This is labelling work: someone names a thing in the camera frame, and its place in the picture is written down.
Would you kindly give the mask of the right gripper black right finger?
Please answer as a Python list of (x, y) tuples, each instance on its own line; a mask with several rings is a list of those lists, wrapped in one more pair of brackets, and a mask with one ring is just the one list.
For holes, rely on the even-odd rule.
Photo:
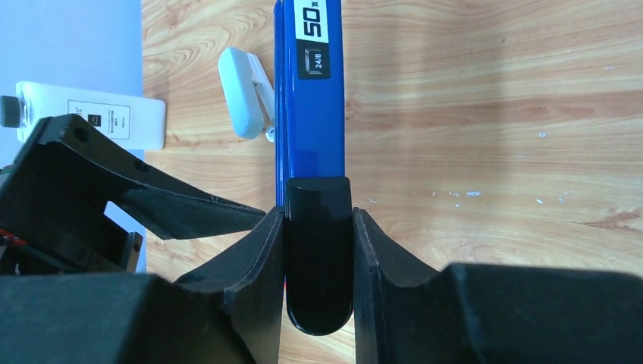
[(437, 271), (353, 212), (358, 363), (640, 363), (642, 279), (452, 263)]

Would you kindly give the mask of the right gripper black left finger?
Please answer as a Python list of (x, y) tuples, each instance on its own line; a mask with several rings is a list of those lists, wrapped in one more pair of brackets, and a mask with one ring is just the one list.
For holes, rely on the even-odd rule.
[(3, 363), (276, 363), (284, 215), (175, 282), (157, 275), (4, 276)]

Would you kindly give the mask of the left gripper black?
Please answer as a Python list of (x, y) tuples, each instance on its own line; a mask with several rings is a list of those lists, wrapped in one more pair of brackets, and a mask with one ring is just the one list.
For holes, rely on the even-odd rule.
[(78, 115), (43, 118), (1, 171), (2, 275), (134, 272), (141, 234), (105, 215), (112, 202), (156, 236), (253, 229), (265, 212), (147, 164)]

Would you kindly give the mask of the light blue small stapler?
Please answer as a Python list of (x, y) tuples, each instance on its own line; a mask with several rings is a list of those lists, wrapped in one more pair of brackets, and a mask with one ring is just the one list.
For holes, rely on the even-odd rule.
[(247, 140), (263, 134), (273, 143), (274, 87), (259, 57), (233, 47), (226, 48), (218, 60), (218, 71), (235, 134)]

